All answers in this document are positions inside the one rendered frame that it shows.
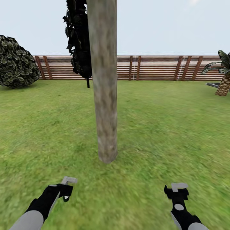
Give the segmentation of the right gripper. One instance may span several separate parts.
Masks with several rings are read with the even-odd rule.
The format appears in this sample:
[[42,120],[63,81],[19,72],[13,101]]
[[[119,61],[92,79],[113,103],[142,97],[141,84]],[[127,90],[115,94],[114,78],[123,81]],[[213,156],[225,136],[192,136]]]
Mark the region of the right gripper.
[[173,192],[173,190],[171,188],[167,188],[167,185],[165,185],[164,188],[165,194],[167,194],[168,198],[172,198],[174,199],[174,197],[180,197],[181,200],[188,200],[188,195],[189,192],[187,190],[187,188],[178,188],[178,193]]

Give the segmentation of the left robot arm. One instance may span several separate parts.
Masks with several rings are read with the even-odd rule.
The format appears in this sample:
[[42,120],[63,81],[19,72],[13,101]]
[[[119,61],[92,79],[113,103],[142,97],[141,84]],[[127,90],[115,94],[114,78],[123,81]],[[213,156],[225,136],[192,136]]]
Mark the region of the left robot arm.
[[78,180],[65,176],[62,183],[48,185],[38,199],[33,199],[25,213],[9,230],[41,230],[57,200],[63,196],[71,196],[73,186],[68,183],[76,184]]

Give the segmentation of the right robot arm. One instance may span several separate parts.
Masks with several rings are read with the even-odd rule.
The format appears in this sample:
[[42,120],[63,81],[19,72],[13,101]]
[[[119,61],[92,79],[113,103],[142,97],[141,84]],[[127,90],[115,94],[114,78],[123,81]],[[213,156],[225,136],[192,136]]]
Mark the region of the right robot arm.
[[165,185],[164,191],[172,199],[173,209],[170,211],[173,222],[179,230],[209,230],[199,218],[192,216],[186,209],[184,200],[188,200],[187,183],[171,183],[172,188]]

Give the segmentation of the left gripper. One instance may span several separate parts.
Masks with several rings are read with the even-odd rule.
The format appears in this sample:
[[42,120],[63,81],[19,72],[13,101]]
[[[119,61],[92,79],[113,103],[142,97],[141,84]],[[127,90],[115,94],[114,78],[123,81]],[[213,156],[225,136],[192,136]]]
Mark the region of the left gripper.
[[72,190],[73,190],[73,186],[70,186],[70,185],[64,185],[64,184],[60,184],[60,186],[62,187],[62,189],[63,189],[63,195],[62,195],[62,197],[63,196],[71,196],[71,194],[72,194]]

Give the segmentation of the pesticide atomizer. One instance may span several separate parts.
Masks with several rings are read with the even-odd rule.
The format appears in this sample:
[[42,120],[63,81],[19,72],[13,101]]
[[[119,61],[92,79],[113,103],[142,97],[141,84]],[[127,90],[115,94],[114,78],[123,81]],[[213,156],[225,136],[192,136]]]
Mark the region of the pesticide atomizer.
[[69,198],[70,198],[70,196],[63,196],[64,202],[68,202],[68,201],[69,201]]

